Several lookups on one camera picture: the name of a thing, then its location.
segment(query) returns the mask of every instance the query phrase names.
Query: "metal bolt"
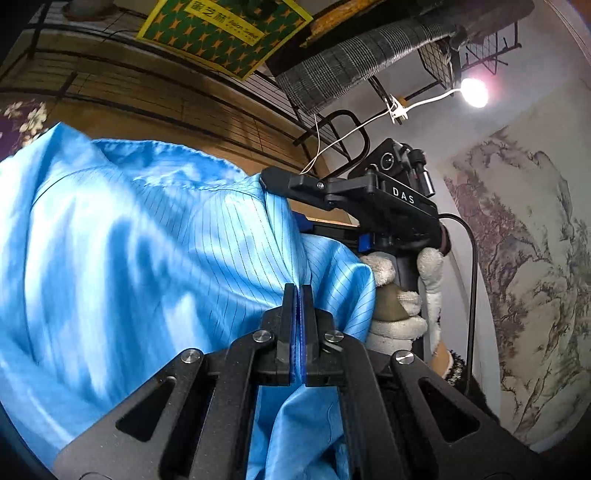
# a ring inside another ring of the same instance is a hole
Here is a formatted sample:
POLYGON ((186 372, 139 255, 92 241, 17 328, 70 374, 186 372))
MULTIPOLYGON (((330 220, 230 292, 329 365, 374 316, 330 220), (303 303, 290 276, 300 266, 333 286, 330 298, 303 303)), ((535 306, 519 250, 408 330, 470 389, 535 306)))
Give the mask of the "metal bolt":
POLYGON ((194 348, 187 348, 185 351, 181 353, 181 360, 186 364, 192 364, 201 358, 201 353, 199 350, 194 348))
POLYGON ((338 330, 329 330, 324 334, 324 339, 330 343, 339 343, 343 338, 345 338, 343 332, 338 330))
POLYGON ((273 335, 271 335, 271 332, 267 332, 266 330, 257 330, 252 334, 252 338, 257 343, 265 343, 271 340, 273 335))
POLYGON ((394 353, 394 358, 401 365, 409 365, 414 362, 414 354, 408 350, 399 350, 394 353))

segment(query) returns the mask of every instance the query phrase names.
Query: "gray plaid fabric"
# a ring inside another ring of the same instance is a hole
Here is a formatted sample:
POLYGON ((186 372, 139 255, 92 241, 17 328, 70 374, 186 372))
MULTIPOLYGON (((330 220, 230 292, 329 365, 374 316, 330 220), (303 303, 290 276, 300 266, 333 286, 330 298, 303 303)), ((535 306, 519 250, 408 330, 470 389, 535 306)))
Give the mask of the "gray plaid fabric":
POLYGON ((359 82, 455 31, 452 25, 424 25, 413 18, 391 23, 328 48, 276 80, 295 106, 316 113, 359 82))

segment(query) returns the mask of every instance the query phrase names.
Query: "glowing light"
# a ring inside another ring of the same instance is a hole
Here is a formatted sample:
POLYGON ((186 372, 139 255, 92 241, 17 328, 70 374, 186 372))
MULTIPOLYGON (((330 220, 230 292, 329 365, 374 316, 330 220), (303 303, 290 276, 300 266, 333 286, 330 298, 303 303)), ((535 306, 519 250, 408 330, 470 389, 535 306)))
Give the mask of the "glowing light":
POLYGON ((482 80, 463 79, 460 91, 464 100, 476 108, 482 108, 488 103, 488 90, 482 80))

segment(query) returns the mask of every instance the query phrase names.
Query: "gloved hand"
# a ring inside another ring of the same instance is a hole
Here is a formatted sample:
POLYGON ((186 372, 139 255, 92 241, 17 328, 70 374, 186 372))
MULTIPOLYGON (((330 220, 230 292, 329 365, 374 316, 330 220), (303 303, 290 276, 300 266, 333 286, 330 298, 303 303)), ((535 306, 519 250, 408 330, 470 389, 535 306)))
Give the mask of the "gloved hand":
POLYGON ((418 272, 426 289, 427 320, 419 316, 422 307, 420 295, 415 291, 402 290, 392 283, 396 272, 388 258, 369 254, 360 260, 371 267, 376 282, 374 321, 369 329, 366 347, 392 355, 396 350, 410 350, 413 340, 428 332, 431 353, 435 353, 441 337, 441 252, 435 248, 425 248, 417 258, 418 272))

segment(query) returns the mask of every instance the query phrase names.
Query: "white wall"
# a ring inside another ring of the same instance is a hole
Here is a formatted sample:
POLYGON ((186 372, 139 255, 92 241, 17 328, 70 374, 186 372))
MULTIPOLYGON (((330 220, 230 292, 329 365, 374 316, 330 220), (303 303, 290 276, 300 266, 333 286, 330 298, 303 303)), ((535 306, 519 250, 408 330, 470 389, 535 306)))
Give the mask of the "white wall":
MULTIPOLYGON (((502 32, 507 42, 513 39, 512 27, 502 32)), ((489 105, 475 109, 460 95, 421 106, 410 112, 404 125, 393 125, 385 116, 366 127, 372 148, 388 137, 406 142, 425 151, 428 167, 434 177, 437 194, 434 197, 441 212, 457 213, 451 195, 436 172, 439 162, 472 146, 507 125, 520 112, 539 99, 571 81, 582 78, 591 87, 591 72, 584 55, 562 22, 542 0, 536 1, 534 12, 519 22, 519 41, 523 48, 502 57, 509 66, 499 65, 496 76, 484 68, 476 67, 464 74, 484 80, 489 88, 489 105)), ((380 72, 380 81, 389 93, 405 96, 430 83, 432 78, 423 70, 418 54, 412 54, 390 68, 380 72)), ((436 96, 440 87, 429 90, 411 103, 436 96)), ((384 104, 367 82, 352 89, 345 97, 332 104, 323 113, 346 108, 365 120, 384 108, 384 104)), ((339 132, 346 132, 350 123, 337 124, 339 132)), ((352 155, 361 150, 359 135, 345 140, 352 155)), ((325 156, 334 169, 344 163, 338 154, 325 156)), ((467 300, 470 278, 470 246, 466 234, 446 221, 453 241, 453 255, 446 262, 444 299, 442 308, 443 339, 448 347, 465 355, 467 333, 467 300)), ((499 413, 501 405, 498 352, 492 325, 492 316, 482 276, 479 277, 477 356, 475 375, 480 380, 493 411, 499 413)))

